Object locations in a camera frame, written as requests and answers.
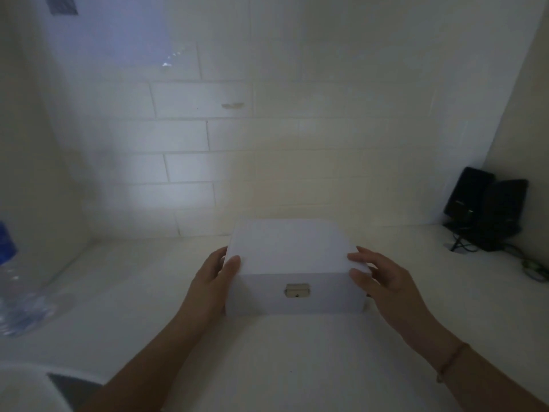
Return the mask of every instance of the braided bracelet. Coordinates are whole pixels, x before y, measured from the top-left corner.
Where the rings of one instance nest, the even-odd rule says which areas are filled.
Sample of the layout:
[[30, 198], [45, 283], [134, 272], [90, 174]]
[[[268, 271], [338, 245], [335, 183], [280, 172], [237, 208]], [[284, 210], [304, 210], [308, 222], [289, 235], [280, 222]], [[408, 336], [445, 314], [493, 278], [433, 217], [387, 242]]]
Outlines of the braided bracelet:
[[442, 383], [443, 382], [443, 376], [444, 376], [444, 373], [447, 372], [447, 370], [450, 368], [450, 366], [452, 364], [454, 364], [454, 362], [456, 361], [456, 359], [460, 356], [460, 354], [463, 352], [463, 350], [465, 350], [465, 348], [469, 347], [470, 345], [467, 344], [467, 343], [462, 343], [458, 348], [457, 350], [451, 355], [451, 357], [449, 358], [449, 360], [444, 363], [444, 366], [442, 366], [440, 368], [440, 371], [437, 373], [436, 375], [436, 381], [437, 383]]

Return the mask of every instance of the black speaker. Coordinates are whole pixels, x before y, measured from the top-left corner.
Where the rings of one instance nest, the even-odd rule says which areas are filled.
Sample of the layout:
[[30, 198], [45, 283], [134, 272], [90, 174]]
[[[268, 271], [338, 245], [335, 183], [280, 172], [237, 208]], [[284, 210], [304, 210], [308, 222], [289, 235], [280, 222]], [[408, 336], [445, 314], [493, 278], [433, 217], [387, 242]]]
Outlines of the black speaker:
[[485, 251], [503, 249], [502, 242], [520, 232], [528, 181], [495, 181], [492, 173], [466, 168], [444, 213], [445, 225], [461, 238]]
[[484, 193], [495, 180], [493, 173], [466, 167], [450, 195], [444, 214], [463, 226], [472, 225], [480, 217]]

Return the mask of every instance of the person's left hand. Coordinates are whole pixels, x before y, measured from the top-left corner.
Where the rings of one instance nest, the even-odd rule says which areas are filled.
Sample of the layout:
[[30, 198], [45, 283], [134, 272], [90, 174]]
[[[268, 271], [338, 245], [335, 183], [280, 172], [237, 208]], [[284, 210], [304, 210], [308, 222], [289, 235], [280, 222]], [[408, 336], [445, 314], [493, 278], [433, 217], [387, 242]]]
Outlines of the person's left hand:
[[240, 269], [240, 256], [233, 256], [223, 265], [227, 247], [209, 255], [190, 284], [187, 296], [175, 320], [197, 336], [221, 316], [230, 282]]

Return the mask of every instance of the clear plastic bottle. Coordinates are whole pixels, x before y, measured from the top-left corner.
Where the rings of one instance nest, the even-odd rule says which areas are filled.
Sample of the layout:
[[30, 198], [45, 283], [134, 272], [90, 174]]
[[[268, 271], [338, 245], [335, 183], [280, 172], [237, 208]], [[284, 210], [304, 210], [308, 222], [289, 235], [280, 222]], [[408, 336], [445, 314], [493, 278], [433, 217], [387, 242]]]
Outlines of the clear plastic bottle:
[[0, 335], [22, 334], [53, 313], [53, 305], [33, 287], [32, 273], [0, 222]]

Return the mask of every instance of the metal latch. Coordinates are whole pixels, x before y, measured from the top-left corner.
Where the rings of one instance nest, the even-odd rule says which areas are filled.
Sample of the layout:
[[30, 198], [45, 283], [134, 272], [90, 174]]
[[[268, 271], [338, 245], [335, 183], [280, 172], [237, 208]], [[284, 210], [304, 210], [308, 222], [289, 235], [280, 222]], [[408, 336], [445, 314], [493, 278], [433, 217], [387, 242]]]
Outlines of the metal latch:
[[284, 290], [287, 298], [308, 298], [311, 295], [309, 284], [287, 284]]

